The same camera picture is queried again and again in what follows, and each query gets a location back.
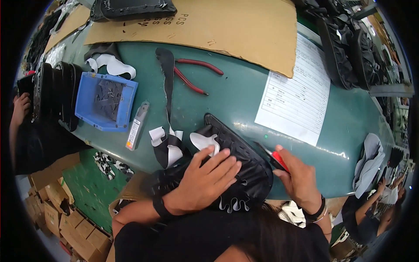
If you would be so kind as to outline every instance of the blue plastic bin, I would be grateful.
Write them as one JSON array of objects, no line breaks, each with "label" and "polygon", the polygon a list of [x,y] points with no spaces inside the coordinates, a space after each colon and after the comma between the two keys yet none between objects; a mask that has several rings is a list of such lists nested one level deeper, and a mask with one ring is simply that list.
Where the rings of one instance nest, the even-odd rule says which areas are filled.
[{"label": "blue plastic bin", "polygon": [[[122,89],[116,121],[95,113],[96,86],[101,80],[126,84]],[[77,93],[75,115],[101,131],[127,132],[137,86],[137,82],[119,76],[83,72]]]}]

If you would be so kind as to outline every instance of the paper document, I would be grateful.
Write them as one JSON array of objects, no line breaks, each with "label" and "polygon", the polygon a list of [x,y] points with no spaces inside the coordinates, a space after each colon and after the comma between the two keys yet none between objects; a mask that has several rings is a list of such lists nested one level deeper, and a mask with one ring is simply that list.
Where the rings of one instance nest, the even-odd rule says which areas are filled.
[{"label": "paper document", "polygon": [[316,146],[330,91],[324,53],[297,34],[294,77],[269,72],[255,123]]}]

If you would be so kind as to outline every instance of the green floor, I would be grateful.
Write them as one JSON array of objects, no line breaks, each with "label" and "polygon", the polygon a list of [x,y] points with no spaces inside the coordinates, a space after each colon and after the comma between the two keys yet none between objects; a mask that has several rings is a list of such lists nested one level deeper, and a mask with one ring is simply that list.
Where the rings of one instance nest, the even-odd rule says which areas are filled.
[{"label": "green floor", "polygon": [[74,196],[74,205],[98,226],[111,233],[109,204],[127,183],[127,176],[111,165],[115,179],[108,180],[96,165],[96,149],[80,152],[80,163],[63,171],[63,177]]}]

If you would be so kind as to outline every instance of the bracelet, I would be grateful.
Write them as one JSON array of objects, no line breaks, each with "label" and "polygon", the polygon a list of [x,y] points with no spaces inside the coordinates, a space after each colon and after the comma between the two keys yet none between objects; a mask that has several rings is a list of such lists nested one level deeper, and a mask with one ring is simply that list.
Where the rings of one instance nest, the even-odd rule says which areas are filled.
[{"label": "bracelet", "polygon": [[326,214],[327,214],[327,207],[326,207],[326,210],[324,211],[323,216],[321,216],[318,220],[313,221],[313,223],[316,223],[316,222],[319,222],[320,220],[322,220],[324,218],[324,216],[326,216]]}]

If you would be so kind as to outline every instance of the black shirt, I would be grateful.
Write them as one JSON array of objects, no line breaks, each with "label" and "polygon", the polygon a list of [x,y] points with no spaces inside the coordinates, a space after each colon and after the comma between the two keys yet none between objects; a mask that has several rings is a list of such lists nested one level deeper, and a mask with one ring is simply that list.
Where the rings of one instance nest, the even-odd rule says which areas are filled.
[{"label": "black shirt", "polygon": [[[295,230],[306,234],[307,242],[301,244],[314,250],[313,261],[330,261],[329,244],[318,225]],[[252,212],[203,210],[170,222],[161,233],[136,222],[126,224],[115,238],[115,261],[212,262],[230,246],[254,243],[259,237]]]},{"label": "black shirt", "polygon": [[343,225],[346,231],[348,231],[353,240],[361,245],[374,241],[380,225],[380,221],[373,216],[370,210],[367,211],[361,223],[357,225],[355,212],[367,201],[367,197],[368,192],[365,192],[359,199],[355,196],[350,196],[342,208]]}]

